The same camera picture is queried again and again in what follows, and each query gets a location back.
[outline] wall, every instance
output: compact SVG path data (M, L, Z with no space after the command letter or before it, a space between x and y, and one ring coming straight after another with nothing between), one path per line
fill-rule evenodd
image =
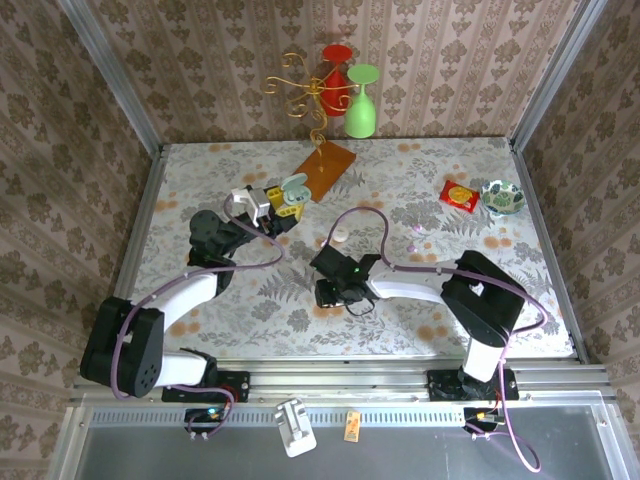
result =
M609 2L524 154L587 347L640 452L640 2Z
M0 1L0 478L43 478L149 158L55 2Z
M509 134L574 0L91 0L165 143L305 138L265 96L294 51L313 68L332 42L380 68L367 92L381 137ZM295 96L296 91L289 91ZM329 133L341 136L341 119Z

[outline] wooden board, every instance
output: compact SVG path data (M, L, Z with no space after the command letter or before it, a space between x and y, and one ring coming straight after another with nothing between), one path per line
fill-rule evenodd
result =
M306 173L309 179L305 185L311 190L311 199L318 203L338 181L347 168L356 159L356 154L339 147L333 142L323 143L322 171L320 171L320 154L314 150L311 155L298 167L294 173Z

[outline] green bowl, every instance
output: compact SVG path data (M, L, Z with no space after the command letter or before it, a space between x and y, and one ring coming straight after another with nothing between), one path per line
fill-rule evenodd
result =
M494 215L513 215L525 205L522 189L506 180L492 180L482 185L480 198L485 208Z

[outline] green wine glass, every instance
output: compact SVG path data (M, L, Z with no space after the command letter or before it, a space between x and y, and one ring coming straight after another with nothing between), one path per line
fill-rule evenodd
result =
M351 98L344 118L344 131L353 138L367 138L376 131L376 107L367 96L365 86L378 80L380 71L373 65L354 65L347 72L349 80L360 85L360 92Z

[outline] floral tablecloth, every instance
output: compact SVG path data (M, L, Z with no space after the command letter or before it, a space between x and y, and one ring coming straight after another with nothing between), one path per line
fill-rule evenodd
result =
M325 196L309 203L302 222L280 237L287 257L260 271L239 272L219 297L176 322L169 348L190 347L217 357L401 355L464 353L468 336L443 305L408 299L378 302L363 317L315 306L309 261L335 219L356 205L382 210L391 221L388 255L397 263L458 258L465 249L487 255L552 313L544 329L513 341L510 357L573 353L528 207L492 217L438 200L447 179L474 189L486 180L519 183L501 138L337 141L356 161ZM189 251L189 220L200 209L222 213L232 188L278 185L311 153L308 142L172 145L142 257L134 299L180 274ZM379 218L354 213L349 239L338 247L359 259L377 253ZM422 226L421 231L413 227ZM240 248L238 264L273 258L275 248L255 240ZM525 307L518 326L536 310Z

